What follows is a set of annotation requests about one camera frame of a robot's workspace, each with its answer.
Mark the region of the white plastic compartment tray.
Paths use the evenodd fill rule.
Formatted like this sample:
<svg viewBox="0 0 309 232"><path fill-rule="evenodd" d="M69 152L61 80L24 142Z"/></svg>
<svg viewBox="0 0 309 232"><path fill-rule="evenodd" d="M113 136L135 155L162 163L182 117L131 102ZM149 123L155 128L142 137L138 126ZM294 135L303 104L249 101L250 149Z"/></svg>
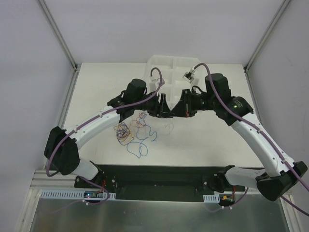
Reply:
<svg viewBox="0 0 309 232"><path fill-rule="evenodd" d="M150 92L150 71L157 67L160 69L165 82L158 93L166 94L167 104L172 109L179 101L183 89L199 86L203 82L203 78L206 76L206 71L203 68L198 68L195 71L195 79L192 84L183 79L183 75L199 63L200 61L197 58L153 55L148 59L144 72L144 81L147 84L148 91ZM159 77L158 72L154 71L153 76Z"/></svg>

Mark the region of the left aluminium frame post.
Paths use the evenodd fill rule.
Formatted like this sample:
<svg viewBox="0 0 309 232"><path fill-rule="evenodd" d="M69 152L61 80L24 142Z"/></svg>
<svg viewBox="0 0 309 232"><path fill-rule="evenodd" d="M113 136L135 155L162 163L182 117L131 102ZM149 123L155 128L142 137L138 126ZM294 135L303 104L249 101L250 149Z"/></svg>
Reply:
<svg viewBox="0 0 309 232"><path fill-rule="evenodd" d="M52 15L52 12L50 11L47 3L45 0L37 0L36 1L39 8L41 9L45 19L47 20L47 23L49 24L49 27L52 31L52 33L54 34L61 50L63 51L66 59L68 60L68 62L70 63L70 65L72 66L72 68L74 70L77 70L78 69L78 63L75 61L53 15Z"/></svg>

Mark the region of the right aluminium frame post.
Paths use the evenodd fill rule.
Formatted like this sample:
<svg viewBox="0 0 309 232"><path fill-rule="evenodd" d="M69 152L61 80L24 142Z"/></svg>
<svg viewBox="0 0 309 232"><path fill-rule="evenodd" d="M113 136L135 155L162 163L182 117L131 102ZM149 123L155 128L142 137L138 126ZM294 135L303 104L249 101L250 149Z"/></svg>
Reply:
<svg viewBox="0 0 309 232"><path fill-rule="evenodd" d="M259 53L262 51L264 46L266 45L268 39L270 38L272 32L274 31L276 25L279 23L282 16L287 11L289 5L291 4L292 0L283 0L280 4L279 8L277 9L276 13L272 17L272 20L270 21L269 25L267 26L265 32L263 33L261 39L259 40L259 43L257 44L256 48L254 49L252 55L250 56L248 62L244 66L245 73L248 73L251 66L257 59Z"/></svg>

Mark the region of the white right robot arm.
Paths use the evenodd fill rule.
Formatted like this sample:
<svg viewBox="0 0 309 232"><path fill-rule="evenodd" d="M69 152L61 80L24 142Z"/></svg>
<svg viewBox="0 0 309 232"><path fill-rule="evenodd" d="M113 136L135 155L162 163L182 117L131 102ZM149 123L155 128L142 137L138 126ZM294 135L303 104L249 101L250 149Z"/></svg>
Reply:
<svg viewBox="0 0 309 232"><path fill-rule="evenodd" d="M243 97L232 96L228 80L221 73L205 78L206 91L184 89L171 111L172 116L193 117L198 111L212 110L249 145L263 168L260 170L228 165L209 179L209 188L224 192L233 186L255 188L268 200L275 201L308 170L302 161L287 156L260 125L253 108Z"/></svg>

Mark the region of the aluminium front rail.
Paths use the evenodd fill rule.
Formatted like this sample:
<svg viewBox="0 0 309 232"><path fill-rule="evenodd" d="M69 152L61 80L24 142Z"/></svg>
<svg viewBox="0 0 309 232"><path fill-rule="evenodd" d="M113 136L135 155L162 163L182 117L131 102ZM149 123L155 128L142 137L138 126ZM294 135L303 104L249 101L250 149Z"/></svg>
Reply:
<svg viewBox="0 0 309 232"><path fill-rule="evenodd" d="M33 189L100 189L123 194L138 189L158 187L171 192L185 190L192 195L224 192L249 187L266 198L275 200L293 186L291 171L271 176L263 169L226 167L168 167L168 166L91 166L86 170L62 175L60 172L36 171L30 187Z"/></svg>

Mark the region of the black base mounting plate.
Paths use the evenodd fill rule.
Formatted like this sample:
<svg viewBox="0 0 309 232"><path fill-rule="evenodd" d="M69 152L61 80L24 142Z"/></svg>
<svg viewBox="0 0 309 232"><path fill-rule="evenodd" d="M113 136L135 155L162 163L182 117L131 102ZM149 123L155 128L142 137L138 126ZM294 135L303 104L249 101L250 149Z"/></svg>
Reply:
<svg viewBox="0 0 309 232"><path fill-rule="evenodd" d="M208 181L223 167L99 165L102 179L95 181L118 200L202 202L214 193Z"/></svg>

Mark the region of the aluminium frame post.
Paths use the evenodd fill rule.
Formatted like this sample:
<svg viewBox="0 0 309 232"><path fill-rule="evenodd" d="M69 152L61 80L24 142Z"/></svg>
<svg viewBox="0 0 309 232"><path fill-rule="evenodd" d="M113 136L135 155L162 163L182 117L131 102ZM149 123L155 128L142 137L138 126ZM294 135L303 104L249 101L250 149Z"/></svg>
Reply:
<svg viewBox="0 0 309 232"><path fill-rule="evenodd" d="M265 32L263 33L261 39L259 40L259 43L257 44L256 48L254 49L252 55L250 56L248 62L244 66L245 73L248 73L251 66L257 59L259 53L262 51L264 46L266 45L268 39L270 38L272 32L274 31L276 25L279 23L282 16L287 11L289 5L291 4L292 0L283 0L280 4L279 8L277 9L276 13L272 17L272 20L270 21L269 25L267 26Z"/></svg>
<svg viewBox="0 0 309 232"><path fill-rule="evenodd" d="M47 23L49 24L49 27L52 31L52 33L54 34L61 50L63 51L66 59L68 60L68 62L70 63L70 65L72 66L72 68L74 70L77 70L78 69L78 63L75 61L53 15L52 15L52 12L50 11L47 3L45 0L37 0L36 1L39 8L41 9L45 19L47 20Z"/></svg>

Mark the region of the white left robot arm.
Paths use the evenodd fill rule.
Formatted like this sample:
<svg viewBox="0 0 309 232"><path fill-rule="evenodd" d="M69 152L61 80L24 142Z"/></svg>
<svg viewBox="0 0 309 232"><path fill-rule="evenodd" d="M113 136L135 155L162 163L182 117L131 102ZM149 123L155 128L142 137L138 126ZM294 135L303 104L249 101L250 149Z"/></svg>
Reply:
<svg viewBox="0 0 309 232"><path fill-rule="evenodd" d="M81 158L79 150L105 129L131 117L136 110L146 111L153 117L167 118L170 114L165 94L157 91L147 93L146 83L133 79L126 90L89 119L66 129L53 128L44 151L48 159L47 176L52 177L50 169L55 169L62 175L74 174L85 178L91 188L99 187L102 176L98 167Z"/></svg>

